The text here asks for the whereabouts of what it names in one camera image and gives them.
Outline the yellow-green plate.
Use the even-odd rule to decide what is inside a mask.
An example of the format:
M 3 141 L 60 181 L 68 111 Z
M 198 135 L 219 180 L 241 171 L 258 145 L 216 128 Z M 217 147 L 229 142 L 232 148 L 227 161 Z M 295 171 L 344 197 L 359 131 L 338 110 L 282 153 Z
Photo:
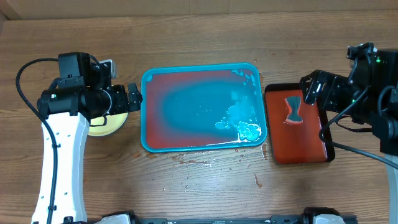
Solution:
M 92 119 L 88 135 L 102 137 L 113 134 L 124 125 L 127 117 L 128 113 L 122 113 Z

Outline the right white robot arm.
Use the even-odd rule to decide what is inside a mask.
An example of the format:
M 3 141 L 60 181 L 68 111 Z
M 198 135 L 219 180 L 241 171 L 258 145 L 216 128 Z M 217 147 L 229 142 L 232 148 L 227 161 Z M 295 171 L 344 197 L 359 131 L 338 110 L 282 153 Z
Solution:
M 347 59 L 352 61 L 347 77 L 314 70 L 300 79 L 306 104 L 336 116 L 319 131 L 327 145 L 375 159 L 386 165 L 389 183 L 389 222 L 397 223 L 397 51 L 378 50 L 371 42 L 349 46 Z M 380 140 L 383 157 L 334 142 L 326 136 L 330 126 L 350 117 Z

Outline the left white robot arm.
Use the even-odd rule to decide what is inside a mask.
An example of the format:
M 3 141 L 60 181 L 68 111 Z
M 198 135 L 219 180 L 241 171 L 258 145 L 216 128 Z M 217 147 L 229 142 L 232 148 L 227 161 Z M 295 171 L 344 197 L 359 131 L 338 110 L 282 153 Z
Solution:
M 37 102 L 42 119 L 44 157 L 40 192 L 32 223 L 86 223 L 83 161 L 88 136 L 119 130 L 139 111 L 136 84 L 113 85 L 116 65 L 83 52 L 56 58 L 60 76 Z

